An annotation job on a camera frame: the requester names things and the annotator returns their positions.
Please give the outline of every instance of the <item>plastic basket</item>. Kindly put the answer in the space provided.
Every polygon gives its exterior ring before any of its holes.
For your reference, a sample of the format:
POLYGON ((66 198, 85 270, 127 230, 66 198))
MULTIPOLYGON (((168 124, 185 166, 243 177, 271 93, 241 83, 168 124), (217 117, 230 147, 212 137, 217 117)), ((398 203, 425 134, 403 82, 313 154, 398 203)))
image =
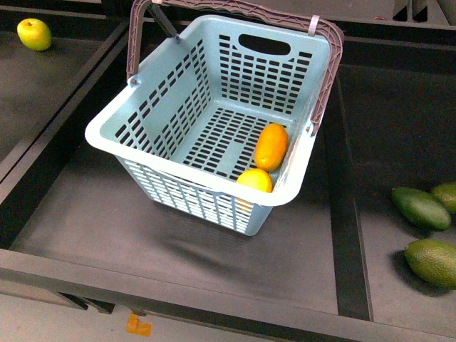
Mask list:
POLYGON ((150 2, 136 1, 128 85, 88 125, 86 139, 114 154, 150 199, 254 235, 273 207, 299 192, 343 35, 318 18, 243 1, 161 2, 238 11, 291 29, 201 16, 138 67, 141 20, 150 2), (256 40, 260 44, 252 45, 256 40), (284 49, 271 53, 266 43, 284 49), (269 123, 282 124, 290 143, 271 173, 273 192, 265 193, 235 181, 255 167, 255 145, 269 123))

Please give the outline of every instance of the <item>black shelf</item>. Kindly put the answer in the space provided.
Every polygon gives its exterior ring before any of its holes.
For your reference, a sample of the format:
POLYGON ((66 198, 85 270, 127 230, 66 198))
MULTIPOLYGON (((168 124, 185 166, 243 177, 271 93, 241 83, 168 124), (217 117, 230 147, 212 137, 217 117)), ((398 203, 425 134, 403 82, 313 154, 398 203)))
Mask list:
MULTIPOLYGON (((164 38, 146 26, 144 56, 164 38)), ((456 341, 455 292, 408 269, 422 235, 389 200, 454 177, 454 46, 347 37, 298 197, 245 237, 151 202, 85 142, 125 87, 124 33, 0 183, 1 278, 268 338, 456 341)), ((435 237, 456 243, 454 227, 435 237)))
POLYGON ((126 23, 6 6, 0 6, 0 11, 2 181, 125 32, 126 23), (45 21, 51 29, 53 45, 47 51, 29 50, 17 36, 17 24, 30 16, 45 21))

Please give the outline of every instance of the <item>orange object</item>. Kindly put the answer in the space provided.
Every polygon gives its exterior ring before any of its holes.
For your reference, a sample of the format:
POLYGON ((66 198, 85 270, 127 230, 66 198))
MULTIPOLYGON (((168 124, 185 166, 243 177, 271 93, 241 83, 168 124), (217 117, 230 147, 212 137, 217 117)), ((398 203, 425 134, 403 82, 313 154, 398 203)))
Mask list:
POLYGON ((134 333, 136 335, 141 336, 150 336, 150 332, 152 331, 152 324, 150 323, 141 323, 139 320, 139 316, 135 315, 134 313, 130 314, 130 318, 127 322, 127 332, 134 333))
POLYGON ((256 144, 255 165, 264 171, 275 170, 285 157, 288 147, 288 133, 278 123, 266 126, 256 144))

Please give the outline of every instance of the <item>lemon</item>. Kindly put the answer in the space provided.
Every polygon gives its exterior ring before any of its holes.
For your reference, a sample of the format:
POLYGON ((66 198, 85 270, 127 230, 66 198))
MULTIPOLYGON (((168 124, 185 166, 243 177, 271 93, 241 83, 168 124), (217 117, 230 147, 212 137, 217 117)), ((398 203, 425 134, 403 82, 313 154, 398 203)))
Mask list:
POLYGON ((242 173, 236 183, 257 189, 259 191, 271 192, 272 180, 269 173, 262 169, 250 169, 242 173))
POLYGON ((255 148, 255 165, 264 171, 275 170, 284 159, 288 147, 288 134, 278 123, 266 126, 259 135, 255 148))
POLYGON ((52 34, 43 21, 35 18, 24 19, 17 26, 21 42, 35 51, 44 51, 51 47, 52 34))

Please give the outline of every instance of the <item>dark surface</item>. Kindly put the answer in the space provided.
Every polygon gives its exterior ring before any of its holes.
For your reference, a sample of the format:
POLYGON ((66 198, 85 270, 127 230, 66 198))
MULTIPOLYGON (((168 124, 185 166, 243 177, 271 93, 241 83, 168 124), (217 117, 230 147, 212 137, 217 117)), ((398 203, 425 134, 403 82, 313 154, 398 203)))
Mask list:
POLYGON ((0 31, 0 161, 35 125, 50 120, 78 70, 102 41, 54 38, 37 53, 0 31))
MULTIPOLYGON (((263 3, 264 0, 255 1, 258 4, 263 3)), ((267 3, 274 2, 275 6, 270 6, 270 8, 276 8, 279 6, 279 10, 286 11, 293 14, 301 14, 303 16, 312 16, 313 13, 305 13, 296 8, 303 6, 302 1, 294 1, 292 8, 290 8, 290 3, 277 2, 268 0, 267 3)), ((202 14, 217 14, 221 16, 231 16, 234 18, 239 18, 247 21, 256 21, 255 18, 243 17, 236 14, 228 14, 224 12, 210 11, 210 10, 191 10, 191 9, 181 9, 173 6, 166 7, 164 12, 167 14, 168 18, 173 21, 192 21, 202 14)), ((382 20, 369 20, 369 18, 363 20, 350 19, 347 16, 343 16, 341 12, 337 12, 335 16, 323 16, 323 19, 327 19, 337 25, 346 35, 346 37, 351 38, 366 38, 366 39, 385 39, 389 41, 395 41, 396 43, 418 43, 418 44, 435 44, 436 46, 451 46, 454 48, 456 45, 456 27, 454 26, 441 26, 441 25, 432 25, 432 24, 415 24, 415 23, 403 23, 397 21, 382 21, 382 20)))
MULTIPOLYGON (((454 337, 456 291, 408 268, 404 246, 428 234, 400 216, 390 192, 456 180, 456 77, 342 66, 341 84, 373 319, 454 337)), ((456 244, 455 223, 432 238, 456 244)))
POLYGON ((363 235, 356 206, 351 146, 346 140, 346 113, 340 79, 326 106, 324 137, 328 162, 334 273, 339 315, 372 320, 363 235))
POLYGON ((3 181, 114 43, 112 33, 119 31, 120 20, 10 6, 0 6, 0 14, 3 181), (47 23, 52 32, 53 45, 47 51, 31 51, 17 36, 18 23, 31 16, 47 23))
POLYGON ((59 0, 3 0, 5 6, 20 6, 30 9, 45 9, 54 11, 82 12, 91 14, 104 14, 102 4, 92 4, 87 2, 76 1, 59 1, 59 0))
POLYGON ((370 21, 371 23, 390 23, 401 26, 447 26, 448 21, 439 7, 436 0, 428 0, 429 11, 428 20, 423 23, 416 23, 410 17, 409 22, 394 21, 395 0, 333 0, 331 2, 320 0, 250 0, 251 3, 275 9, 291 14, 302 16, 318 15, 328 20, 345 21, 370 21), (373 20, 377 16, 382 16, 388 21, 373 20))
POLYGON ((418 73, 456 74, 454 46, 348 37, 343 50, 343 64, 418 73))
POLYGON ((83 130, 120 90, 126 56, 126 23, 111 37, 116 43, 105 60, 87 78, 41 136, 30 145, 0 184, 0 247, 9 248, 83 139, 83 130))
POLYGON ((337 314, 325 174, 318 139, 303 191, 252 238, 150 201, 83 143, 12 249, 337 314))
POLYGON ((290 341, 454 342, 448 338, 295 306, 206 291, 130 274, 0 249, 10 281, 115 302, 215 328, 290 341))

